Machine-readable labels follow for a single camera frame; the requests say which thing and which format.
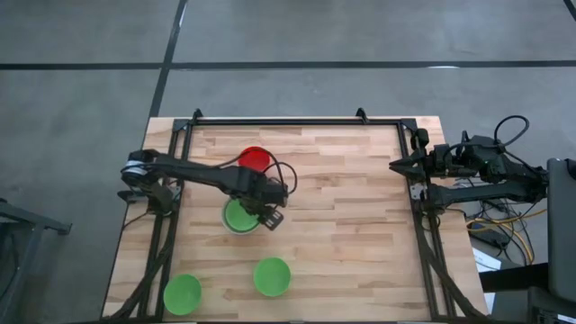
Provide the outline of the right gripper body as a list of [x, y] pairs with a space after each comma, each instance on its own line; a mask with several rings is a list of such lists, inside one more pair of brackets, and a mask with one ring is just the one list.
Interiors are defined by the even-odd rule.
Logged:
[[429, 135], [426, 129], [415, 129], [410, 138], [412, 147], [412, 157], [415, 158], [415, 175], [412, 182], [420, 189], [419, 198], [421, 201], [429, 199], [428, 188], [431, 185], [430, 178], [438, 172], [435, 152], [427, 152]]

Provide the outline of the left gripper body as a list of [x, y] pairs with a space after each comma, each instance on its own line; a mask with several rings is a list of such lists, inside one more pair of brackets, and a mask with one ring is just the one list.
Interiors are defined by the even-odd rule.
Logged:
[[288, 187], [276, 178], [256, 182], [242, 198], [247, 211], [263, 211], [274, 206], [285, 207], [288, 202]]

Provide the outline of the red plastic bowl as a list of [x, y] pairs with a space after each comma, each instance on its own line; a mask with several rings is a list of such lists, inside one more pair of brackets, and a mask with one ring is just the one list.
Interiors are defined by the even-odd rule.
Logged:
[[238, 159], [239, 167], [246, 167], [257, 172], [264, 172], [270, 165], [270, 156], [260, 147], [245, 148]]

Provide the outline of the green plate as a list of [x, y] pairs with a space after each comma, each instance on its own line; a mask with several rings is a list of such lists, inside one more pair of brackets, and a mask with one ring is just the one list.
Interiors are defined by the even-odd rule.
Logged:
[[184, 316], [195, 311], [202, 301], [202, 285], [191, 274], [179, 274], [173, 277], [163, 292], [166, 309], [176, 315]]

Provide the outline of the black power adapter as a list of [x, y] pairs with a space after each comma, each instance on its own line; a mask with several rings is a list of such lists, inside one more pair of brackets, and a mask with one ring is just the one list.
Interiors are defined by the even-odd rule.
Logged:
[[508, 235], [498, 232], [497, 230], [487, 229], [483, 231], [469, 231], [469, 236], [473, 239], [488, 244], [494, 248], [506, 249], [510, 242]]

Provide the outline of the white paper sheet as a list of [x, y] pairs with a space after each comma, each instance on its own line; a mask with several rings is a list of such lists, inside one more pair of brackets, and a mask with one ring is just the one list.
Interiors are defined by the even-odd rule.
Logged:
[[474, 248], [472, 252], [479, 273], [499, 271], [501, 269], [501, 261], [499, 259], [490, 256], [476, 248]]

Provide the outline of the black beam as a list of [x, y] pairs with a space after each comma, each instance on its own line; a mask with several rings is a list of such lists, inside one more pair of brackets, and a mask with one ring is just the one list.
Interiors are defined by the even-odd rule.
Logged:
[[479, 273], [486, 293], [527, 290], [530, 287], [548, 289], [548, 264], [525, 265]]

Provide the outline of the dark grey flat panel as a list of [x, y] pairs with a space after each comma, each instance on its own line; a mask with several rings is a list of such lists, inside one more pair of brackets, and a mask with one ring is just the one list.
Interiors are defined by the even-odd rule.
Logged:
[[547, 161], [548, 263], [550, 290], [576, 302], [576, 161]]

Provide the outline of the dark grey box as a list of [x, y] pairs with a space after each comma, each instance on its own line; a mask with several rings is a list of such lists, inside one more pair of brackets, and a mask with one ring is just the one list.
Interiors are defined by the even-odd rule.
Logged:
[[527, 291], [529, 324], [576, 324], [576, 302], [566, 301], [539, 288]]

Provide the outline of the dark metal stand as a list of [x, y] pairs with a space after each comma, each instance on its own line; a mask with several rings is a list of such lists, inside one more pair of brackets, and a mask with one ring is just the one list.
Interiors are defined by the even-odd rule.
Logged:
[[0, 217], [13, 221], [13, 224], [21, 223], [27, 225], [31, 229], [31, 234], [23, 253], [20, 254], [18, 249], [15, 250], [17, 258], [13, 277], [5, 290], [0, 293], [0, 324], [11, 324], [16, 307], [23, 294], [24, 282], [40, 247], [43, 231], [54, 230], [59, 235], [68, 235], [72, 224], [26, 211], [10, 204], [3, 198], [0, 198]]

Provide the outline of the black aluminium rig frame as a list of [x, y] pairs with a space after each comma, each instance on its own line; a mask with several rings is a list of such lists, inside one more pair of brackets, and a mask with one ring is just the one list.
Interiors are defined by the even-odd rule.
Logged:
[[[206, 321], [287, 322], [421, 321], [445, 314], [444, 289], [421, 270], [407, 184], [388, 165], [405, 155], [411, 120], [398, 117], [154, 118], [143, 145], [206, 164], [260, 146], [284, 162], [293, 189], [274, 231], [245, 235], [225, 229], [226, 196], [186, 184], [174, 218], [127, 210], [103, 317], [115, 314], [152, 265], [151, 247], [171, 240], [173, 255], [145, 291], [128, 323], [170, 321], [162, 294], [175, 275], [196, 276], [199, 308], [186, 316]], [[292, 272], [288, 290], [261, 294], [257, 263], [279, 257]]]

